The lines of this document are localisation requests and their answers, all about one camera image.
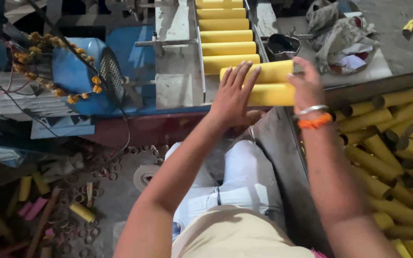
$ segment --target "person's right hand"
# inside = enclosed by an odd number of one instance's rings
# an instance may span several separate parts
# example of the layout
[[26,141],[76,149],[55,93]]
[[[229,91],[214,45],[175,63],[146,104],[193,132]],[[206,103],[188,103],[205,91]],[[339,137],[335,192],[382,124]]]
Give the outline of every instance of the person's right hand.
[[[298,114],[300,111],[316,105],[324,104],[324,85],[321,82],[320,75],[313,64],[301,57],[294,57],[293,61],[304,69],[304,75],[294,75],[292,73],[287,75],[288,82],[295,87],[294,95],[294,113]],[[313,117],[319,116],[319,112],[309,112],[304,115]]]

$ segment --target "metal grille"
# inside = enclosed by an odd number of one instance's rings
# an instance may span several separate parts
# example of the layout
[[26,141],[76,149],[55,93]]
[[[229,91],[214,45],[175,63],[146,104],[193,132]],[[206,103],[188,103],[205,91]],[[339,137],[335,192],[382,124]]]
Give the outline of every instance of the metal grille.
[[101,54],[101,76],[106,79],[108,94],[115,94],[121,102],[124,89],[122,87],[122,75],[116,56],[111,49],[104,49]]

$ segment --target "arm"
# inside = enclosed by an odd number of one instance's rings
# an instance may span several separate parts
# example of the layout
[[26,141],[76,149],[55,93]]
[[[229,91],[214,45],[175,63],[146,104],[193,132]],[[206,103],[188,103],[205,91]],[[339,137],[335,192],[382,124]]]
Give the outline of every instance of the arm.
[[210,112],[163,163],[132,207],[115,258],[171,256],[173,216],[203,159],[227,128],[245,122],[246,104],[260,72],[255,69],[242,88],[251,65],[242,62],[224,74]]
[[[294,62],[305,71],[303,77],[288,76],[296,88],[295,112],[324,104],[324,86],[315,67],[299,57]],[[314,111],[300,119],[314,120],[321,114]],[[334,254],[339,258],[399,258],[371,218],[365,193],[350,173],[335,131],[334,123],[302,130],[313,201]]]

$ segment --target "dried marigold garland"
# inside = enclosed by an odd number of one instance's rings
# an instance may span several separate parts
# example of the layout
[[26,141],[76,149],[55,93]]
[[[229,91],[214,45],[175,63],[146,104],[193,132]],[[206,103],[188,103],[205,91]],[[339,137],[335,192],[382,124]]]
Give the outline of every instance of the dried marigold garland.
[[[50,52],[52,47],[61,47],[66,50],[68,50],[68,48],[60,38],[54,37],[51,34],[41,36],[38,32],[33,32],[30,35],[27,35],[27,37],[29,38],[33,46],[28,49],[28,53],[14,53],[15,60],[12,65],[14,66],[14,70],[18,73],[23,74],[28,81],[36,80],[40,85],[43,85],[51,90],[55,97],[68,96],[66,101],[69,104],[77,103],[80,100],[80,97],[82,99],[89,98],[89,94],[92,92],[99,94],[102,91],[102,88],[100,87],[101,80],[100,78],[98,78],[98,76],[94,76],[92,78],[92,82],[95,84],[92,91],[83,92],[81,94],[67,94],[64,90],[58,87],[58,84],[55,84],[53,81],[40,78],[37,74],[32,73],[29,69],[29,64],[32,64],[35,59],[40,59],[43,53]],[[87,56],[85,54],[85,50],[82,48],[77,48],[76,44],[70,44],[72,45],[74,50],[76,50],[76,52],[81,55],[81,57],[83,57],[91,65],[94,65],[94,57]]]

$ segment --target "beige shirt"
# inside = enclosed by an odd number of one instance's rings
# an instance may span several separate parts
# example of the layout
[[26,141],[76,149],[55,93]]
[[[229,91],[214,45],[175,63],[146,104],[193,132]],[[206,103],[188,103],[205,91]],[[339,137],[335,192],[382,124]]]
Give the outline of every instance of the beige shirt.
[[172,258],[314,258],[295,246],[271,220],[233,205],[216,206],[194,219],[172,245]]

